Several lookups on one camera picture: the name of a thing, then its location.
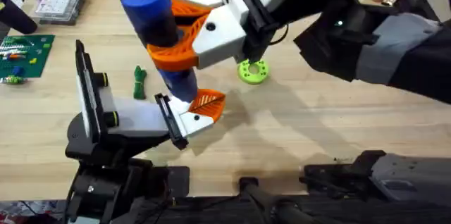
orange gripper part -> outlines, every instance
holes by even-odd
[[[198,16],[199,18],[189,27],[178,26],[185,33],[182,39],[172,47],[158,47],[147,45],[147,52],[157,68],[167,71],[187,70],[197,66],[199,60],[192,50],[192,43],[205,23],[210,8],[202,8],[181,0],[172,0],[172,11],[177,16]]]
[[[198,89],[197,96],[192,101],[189,112],[209,116],[216,123],[226,104],[225,94],[212,89]]]

green toy piece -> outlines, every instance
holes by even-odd
[[[144,93],[144,79],[147,76],[146,70],[136,66],[135,68],[135,89],[133,90],[133,98],[138,100],[146,99],[146,93]]]
[[[9,85],[19,85],[23,84],[27,79],[23,77],[17,77],[15,75],[9,75],[8,77],[0,78],[0,83],[9,84]]]
[[[252,66],[257,67],[256,72],[249,70]],[[265,61],[258,61],[253,64],[249,64],[249,60],[243,61],[238,66],[238,76],[247,84],[260,84],[269,75],[269,67]]]

green ring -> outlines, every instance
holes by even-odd
[[[259,68],[258,73],[249,72],[249,60],[243,61],[238,66],[238,76],[247,84],[260,84],[269,75],[269,66],[265,61],[257,61],[254,63]]]

wooden tabletop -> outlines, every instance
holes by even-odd
[[[222,119],[184,151],[167,142],[139,157],[190,167],[191,195],[235,194],[245,175],[261,178],[272,192],[302,192],[302,166],[351,162],[366,149],[449,157],[451,106],[345,82],[306,64],[292,40],[315,19],[293,23],[287,38],[268,48],[271,76],[261,85],[241,82],[233,59],[197,71],[199,87],[227,94]],[[80,112],[76,39],[85,43],[94,69],[109,74],[116,96],[132,97],[136,65],[149,72],[148,97],[168,93],[119,0],[87,0],[76,26],[44,25],[35,34],[56,35],[42,77],[0,86],[0,200],[66,197],[78,166],[64,155],[66,129]]]

blue cylinder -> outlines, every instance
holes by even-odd
[[[171,0],[121,0],[144,47],[152,44],[172,47],[178,42],[178,30],[171,10]],[[194,70],[169,72],[158,68],[171,93],[182,101],[191,102],[197,96]]]
[[[168,72],[159,69],[169,91],[182,101],[191,102],[197,96],[197,80],[194,70]]]
[[[121,0],[144,46],[171,47],[178,41],[171,0]]]

